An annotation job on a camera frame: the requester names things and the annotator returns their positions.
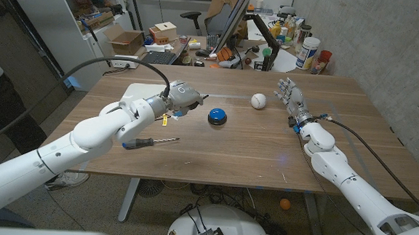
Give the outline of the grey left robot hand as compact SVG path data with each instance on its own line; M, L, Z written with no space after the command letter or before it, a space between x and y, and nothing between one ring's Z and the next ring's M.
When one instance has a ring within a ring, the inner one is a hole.
M167 108L174 116L184 116L198 105L203 105L203 99L190 84L177 80L170 83Z

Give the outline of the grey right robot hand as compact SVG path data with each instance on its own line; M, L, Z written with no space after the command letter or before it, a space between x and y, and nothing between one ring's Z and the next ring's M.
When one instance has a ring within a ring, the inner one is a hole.
M285 105L288 114L290 127L302 128L306 124L314 121L308 110L306 100L301 89L290 78L278 81L279 91L274 91L275 96Z

